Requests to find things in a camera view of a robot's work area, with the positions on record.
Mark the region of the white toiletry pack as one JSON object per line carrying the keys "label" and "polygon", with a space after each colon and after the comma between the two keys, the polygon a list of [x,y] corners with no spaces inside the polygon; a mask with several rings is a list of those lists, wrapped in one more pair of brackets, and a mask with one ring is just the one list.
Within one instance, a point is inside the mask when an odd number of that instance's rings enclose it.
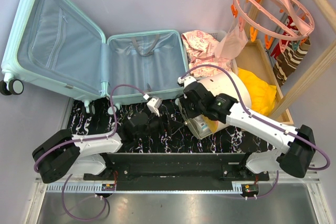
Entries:
{"label": "white toiletry pack", "polygon": [[199,116],[195,117],[194,121],[195,121],[195,124],[196,124],[198,135],[201,138],[207,137],[208,135],[210,135],[212,133],[211,130],[209,129],[207,123],[203,119],[202,115],[199,115]]}

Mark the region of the white round drum box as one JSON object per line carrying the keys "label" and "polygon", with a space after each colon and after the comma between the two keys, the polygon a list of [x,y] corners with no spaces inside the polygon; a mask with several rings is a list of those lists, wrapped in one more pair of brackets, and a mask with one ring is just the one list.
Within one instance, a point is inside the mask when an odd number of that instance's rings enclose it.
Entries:
{"label": "white round drum box", "polygon": [[[249,109],[251,108],[251,98],[250,98],[249,92],[246,86],[241,81],[241,79],[235,73],[231,71],[229,71],[228,74],[221,72],[212,77],[196,78],[196,80],[197,82],[200,82],[213,95],[225,93],[236,99],[238,99],[238,97],[241,96],[244,105],[248,107]],[[187,122],[187,126],[190,129],[190,131],[193,133],[193,135],[199,140],[204,139],[205,137],[201,138],[198,135],[198,131],[197,131],[194,119],[187,119],[186,116],[184,115],[180,101],[178,102],[178,105],[182,113],[183,119]],[[203,115],[202,117],[212,132],[210,135],[229,127],[229,124],[224,124],[219,121],[211,121]]]}

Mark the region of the light blue hard-shell suitcase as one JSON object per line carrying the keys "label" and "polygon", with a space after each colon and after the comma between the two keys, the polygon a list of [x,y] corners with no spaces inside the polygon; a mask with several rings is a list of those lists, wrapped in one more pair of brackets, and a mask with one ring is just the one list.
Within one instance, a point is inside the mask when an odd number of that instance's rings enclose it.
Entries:
{"label": "light blue hard-shell suitcase", "polygon": [[178,78],[188,70],[176,30],[154,30],[106,37],[71,0],[20,0],[1,64],[2,95],[20,95],[24,83],[82,102],[114,104],[178,97]]}

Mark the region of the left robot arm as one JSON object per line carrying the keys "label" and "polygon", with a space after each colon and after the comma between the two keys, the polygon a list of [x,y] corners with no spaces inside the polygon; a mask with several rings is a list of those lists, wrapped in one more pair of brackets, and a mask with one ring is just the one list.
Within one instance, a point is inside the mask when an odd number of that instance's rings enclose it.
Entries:
{"label": "left robot arm", "polygon": [[78,135],[63,129],[33,151],[34,171],[45,184],[79,174],[85,180],[116,180],[109,154],[125,152],[151,134],[170,137],[184,125],[169,113],[137,112],[107,133]]}

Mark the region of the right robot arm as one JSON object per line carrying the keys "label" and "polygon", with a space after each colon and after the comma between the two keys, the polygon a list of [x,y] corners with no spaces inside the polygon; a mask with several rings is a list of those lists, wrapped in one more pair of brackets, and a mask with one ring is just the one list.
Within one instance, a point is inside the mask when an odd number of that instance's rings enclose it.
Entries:
{"label": "right robot arm", "polygon": [[261,172],[282,170],[304,178],[315,154],[313,131],[281,124],[246,108],[236,98],[224,93],[213,95],[192,77],[178,79],[184,87],[180,98],[182,113],[188,120],[200,123],[198,134],[218,132],[221,126],[234,126],[271,144],[275,150],[246,154],[238,167],[239,176],[250,180]]}

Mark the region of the black marble pattern mat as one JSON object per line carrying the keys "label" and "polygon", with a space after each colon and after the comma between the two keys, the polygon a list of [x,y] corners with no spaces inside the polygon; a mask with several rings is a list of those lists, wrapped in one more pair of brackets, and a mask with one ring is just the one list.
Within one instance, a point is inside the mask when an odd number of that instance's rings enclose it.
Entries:
{"label": "black marble pattern mat", "polygon": [[[114,128],[114,119],[108,114],[110,106],[106,98],[95,100],[96,113],[93,117],[82,114],[83,103],[71,100],[65,116],[65,128],[73,134],[91,135],[110,132]],[[174,120],[183,122],[181,113],[173,100],[162,103],[164,113]],[[140,139],[128,153],[247,153],[271,151],[273,146],[266,141],[244,131],[229,126],[202,140],[193,136],[187,126],[178,130],[172,137],[151,134]]]}

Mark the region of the yellow cloth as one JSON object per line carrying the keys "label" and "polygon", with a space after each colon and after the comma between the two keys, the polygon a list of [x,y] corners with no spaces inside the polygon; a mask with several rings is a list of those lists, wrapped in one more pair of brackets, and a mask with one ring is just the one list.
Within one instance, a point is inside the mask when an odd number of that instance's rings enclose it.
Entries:
{"label": "yellow cloth", "polygon": [[268,84],[254,73],[241,68],[238,69],[238,77],[249,92],[251,109],[259,114],[268,116],[275,107],[276,86]]}

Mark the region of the translucent pink plastic bag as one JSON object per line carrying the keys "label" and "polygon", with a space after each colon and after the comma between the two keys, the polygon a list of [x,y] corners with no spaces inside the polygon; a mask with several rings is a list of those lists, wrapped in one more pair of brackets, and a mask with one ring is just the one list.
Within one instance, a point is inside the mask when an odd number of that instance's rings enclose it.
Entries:
{"label": "translucent pink plastic bag", "polygon": [[235,59],[248,42],[244,29],[239,25],[232,26],[230,31],[215,48],[215,58],[219,62],[227,62]]}

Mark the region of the wooden tray base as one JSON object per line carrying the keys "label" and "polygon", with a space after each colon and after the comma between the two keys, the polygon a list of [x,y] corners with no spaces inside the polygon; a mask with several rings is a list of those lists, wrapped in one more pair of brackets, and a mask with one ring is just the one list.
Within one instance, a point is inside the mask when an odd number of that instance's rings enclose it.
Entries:
{"label": "wooden tray base", "polygon": [[283,98],[282,91],[272,70],[272,65],[259,39],[248,42],[238,57],[235,58],[237,69],[241,68],[254,73],[261,80],[275,85],[277,94],[275,105]]}

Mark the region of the brown striped cloth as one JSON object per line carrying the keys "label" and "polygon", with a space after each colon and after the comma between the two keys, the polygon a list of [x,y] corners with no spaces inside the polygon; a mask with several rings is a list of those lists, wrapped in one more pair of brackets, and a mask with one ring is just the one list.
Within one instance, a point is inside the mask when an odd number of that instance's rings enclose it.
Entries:
{"label": "brown striped cloth", "polygon": [[296,51],[292,49],[291,42],[288,43],[284,52],[280,51],[279,45],[273,49],[271,56],[276,60],[273,72],[280,87],[287,81],[288,77],[295,72],[308,53],[310,46],[311,42],[308,37],[304,42],[300,43]]}

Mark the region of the pink round clip hanger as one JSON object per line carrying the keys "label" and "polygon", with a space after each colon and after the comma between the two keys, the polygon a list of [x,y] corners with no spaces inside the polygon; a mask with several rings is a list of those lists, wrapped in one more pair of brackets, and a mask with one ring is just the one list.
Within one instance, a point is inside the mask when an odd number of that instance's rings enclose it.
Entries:
{"label": "pink round clip hanger", "polygon": [[[231,11],[247,38],[255,41],[264,35],[267,48],[275,40],[294,41],[299,46],[314,31],[314,20],[299,0],[233,0]],[[297,34],[285,25],[288,15],[299,30]]]}

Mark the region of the wooden hanger rack frame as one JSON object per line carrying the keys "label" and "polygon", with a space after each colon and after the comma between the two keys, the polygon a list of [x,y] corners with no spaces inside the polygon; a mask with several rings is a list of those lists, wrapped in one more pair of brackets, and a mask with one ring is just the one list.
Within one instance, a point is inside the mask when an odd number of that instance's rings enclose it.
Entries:
{"label": "wooden hanger rack frame", "polygon": [[335,31],[317,2],[299,1],[314,18],[311,48],[285,82],[283,100],[270,116],[276,118],[288,106],[295,122],[307,123],[309,119],[325,119],[335,113]]}

